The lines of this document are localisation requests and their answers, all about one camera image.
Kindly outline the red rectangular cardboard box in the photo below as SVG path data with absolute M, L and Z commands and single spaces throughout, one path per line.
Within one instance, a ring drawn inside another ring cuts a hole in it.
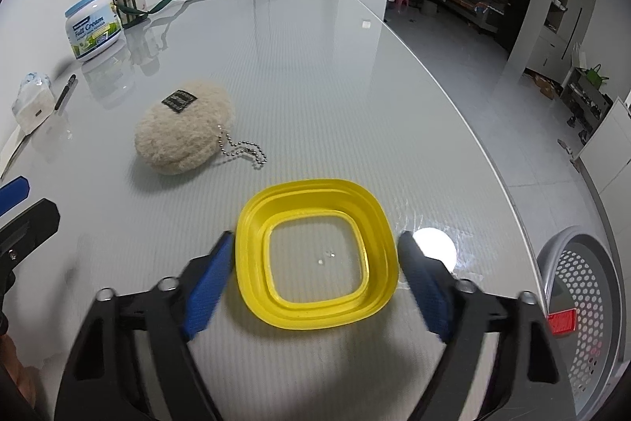
M 571 308 L 557 312 L 551 312 L 547 316 L 552 335 L 564 337 L 577 330 L 577 309 Z

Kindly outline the black pen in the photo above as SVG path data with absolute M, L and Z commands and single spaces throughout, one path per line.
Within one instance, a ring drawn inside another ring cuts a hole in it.
M 66 98 L 69 96 L 69 94 L 72 93 L 72 90 L 75 88 L 76 83 L 77 83 L 77 77 L 75 74 L 72 74 L 72 76 L 69 77 L 69 80 L 67 80 L 64 88 L 62 89 L 57 99 L 56 104 L 54 105 L 54 111 L 59 111 L 62 108 Z

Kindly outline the cream fluffy pouch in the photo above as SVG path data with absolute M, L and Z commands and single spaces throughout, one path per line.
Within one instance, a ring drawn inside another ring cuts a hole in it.
M 217 155 L 246 158 L 260 169 L 266 164 L 261 146 L 236 141 L 231 130 L 234 107 L 219 84 L 189 81 L 143 113 L 134 143 L 140 159 L 162 175 L 196 170 Z

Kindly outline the yellow square plastic lid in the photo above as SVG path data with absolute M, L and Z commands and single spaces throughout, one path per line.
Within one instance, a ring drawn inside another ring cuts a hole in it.
M 290 181 L 253 196 L 239 214 L 235 265 L 249 310 L 295 331 L 377 314 L 399 278 L 383 208 L 367 189 L 339 178 Z

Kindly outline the pink plastic stool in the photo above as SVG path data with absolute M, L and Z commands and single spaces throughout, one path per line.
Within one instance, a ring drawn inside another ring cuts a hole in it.
M 407 9 L 409 7 L 409 0 L 395 0 L 395 7 L 398 11 Z

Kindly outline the white milk powder can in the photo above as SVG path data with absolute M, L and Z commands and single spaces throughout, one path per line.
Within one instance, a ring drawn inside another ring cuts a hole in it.
M 65 31 L 75 59 L 90 60 L 117 42 L 122 23 L 112 0 L 80 0 L 65 11 Z

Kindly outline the grey perforated laundry basket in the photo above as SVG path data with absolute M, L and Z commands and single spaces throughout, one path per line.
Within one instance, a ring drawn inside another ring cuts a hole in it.
M 618 367 L 624 302 L 614 261 L 596 237 L 570 226 L 543 246 L 537 264 L 547 312 L 577 309 L 577 330 L 555 338 L 577 419 L 588 420 Z

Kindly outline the white cabinet row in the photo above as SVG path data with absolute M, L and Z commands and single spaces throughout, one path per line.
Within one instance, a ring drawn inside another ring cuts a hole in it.
M 580 151 L 579 162 L 611 216 L 630 210 L 630 109 L 620 98 Z

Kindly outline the green handbag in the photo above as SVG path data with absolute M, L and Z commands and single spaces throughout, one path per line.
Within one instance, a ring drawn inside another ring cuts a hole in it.
M 609 81 L 607 77 L 600 74 L 601 67 L 601 64 L 597 64 L 589 68 L 585 73 L 587 81 L 597 90 L 599 90 L 604 83 Z

